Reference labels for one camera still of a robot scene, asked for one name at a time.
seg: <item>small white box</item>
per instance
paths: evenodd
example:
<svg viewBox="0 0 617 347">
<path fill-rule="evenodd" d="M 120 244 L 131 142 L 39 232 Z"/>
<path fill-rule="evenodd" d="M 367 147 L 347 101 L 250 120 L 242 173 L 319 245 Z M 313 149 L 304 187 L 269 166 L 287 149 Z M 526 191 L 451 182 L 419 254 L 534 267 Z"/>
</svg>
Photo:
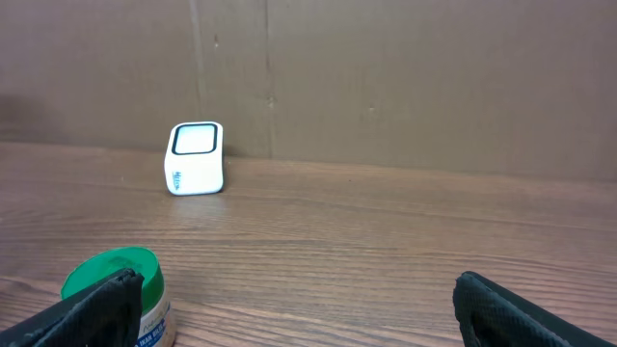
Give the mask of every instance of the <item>small white box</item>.
<svg viewBox="0 0 617 347">
<path fill-rule="evenodd" d="M 172 129 L 165 154 L 167 189 L 177 196 L 212 194 L 223 189 L 223 126 L 186 122 Z"/>
</svg>

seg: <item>black object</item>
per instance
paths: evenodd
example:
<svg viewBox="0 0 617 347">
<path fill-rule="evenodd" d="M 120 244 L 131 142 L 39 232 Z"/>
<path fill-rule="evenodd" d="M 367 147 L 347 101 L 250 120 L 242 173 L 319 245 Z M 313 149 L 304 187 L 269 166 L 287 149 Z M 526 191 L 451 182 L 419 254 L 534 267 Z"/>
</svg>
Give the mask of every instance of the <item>black object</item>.
<svg viewBox="0 0 617 347">
<path fill-rule="evenodd" d="M 123 269 L 0 334 L 2 347 L 134 347 L 144 277 Z"/>
<path fill-rule="evenodd" d="M 473 272 L 453 300 L 466 347 L 615 347 Z"/>
</svg>

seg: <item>wooden surface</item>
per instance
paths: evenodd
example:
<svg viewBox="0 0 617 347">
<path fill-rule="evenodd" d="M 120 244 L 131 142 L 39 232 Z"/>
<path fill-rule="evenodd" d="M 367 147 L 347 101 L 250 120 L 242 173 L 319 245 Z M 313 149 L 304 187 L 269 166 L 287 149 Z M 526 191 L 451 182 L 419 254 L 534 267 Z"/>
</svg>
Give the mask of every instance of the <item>wooden surface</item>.
<svg viewBox="0 0 617 347">
<path fill-rule="evenodd" d="M 173 198 L 162 159 L 0 144 L 0 329 L 142 245 L 176 346 L 461 346 L 466 270 L 617 342 L 617 184 L 230 157 L 224 193 Z"/>
<path fill-rule="evenodd" d="M 215 120 L 239 156 L 614 180 L 615 33 L 614 0 L 2 0 L 0 141 Z"/>
</svg>

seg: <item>tabletop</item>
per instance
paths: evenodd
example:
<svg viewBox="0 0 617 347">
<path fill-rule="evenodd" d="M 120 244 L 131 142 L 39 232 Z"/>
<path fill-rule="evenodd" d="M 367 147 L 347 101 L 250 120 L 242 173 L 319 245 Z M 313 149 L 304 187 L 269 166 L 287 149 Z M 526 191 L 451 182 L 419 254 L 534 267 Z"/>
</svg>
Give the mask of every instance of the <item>tabletop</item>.
<svg viewBox="0 0 617 347">
<path fill-rule="evenodd" d="M 173 197 L 162 152 L 0 143 L 0 330 L 105 250 L 158 255 L 175 346 L 462 346 L 472 270 L 617 343 L 617 183 L 226 157 Z"/>
</svg>

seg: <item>vertical seam on wall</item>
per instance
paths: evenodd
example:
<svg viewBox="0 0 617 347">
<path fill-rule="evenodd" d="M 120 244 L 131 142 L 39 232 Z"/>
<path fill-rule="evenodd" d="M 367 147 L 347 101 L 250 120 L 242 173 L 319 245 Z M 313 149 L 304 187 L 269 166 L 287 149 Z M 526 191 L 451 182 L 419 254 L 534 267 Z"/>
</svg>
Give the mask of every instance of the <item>vertical seam on wall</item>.
<svg viewBox="0 0 617 347">
<path fill-rule="evenodd" d="M 274 96 L 274 76 L 272 74 L 272 62 L 270 61 L 270 7 L 269 0 L 264 0 L 264 25 L 265 25 L 265 49 L 266 49 L 266 57 L 265 57 L 265 65 L 266 65 L 266 94 L 267 94 L 267 116 L 268 116 L 268 158 L 273 158 L 274 156 L 274 107 L 276 103 L 276 99 Z"/>
<path fill-rule="evenodd" d="M 203 48 L 201 46 L 200 13 L 197 0 L 188 0 L 191 11 L 191 27 L 193 29 L 193 47 L 197 65 L 197 94 L 200 110 L 200 120 L 205 120 L 205 67 L 203 66 Z"/>
</svg>

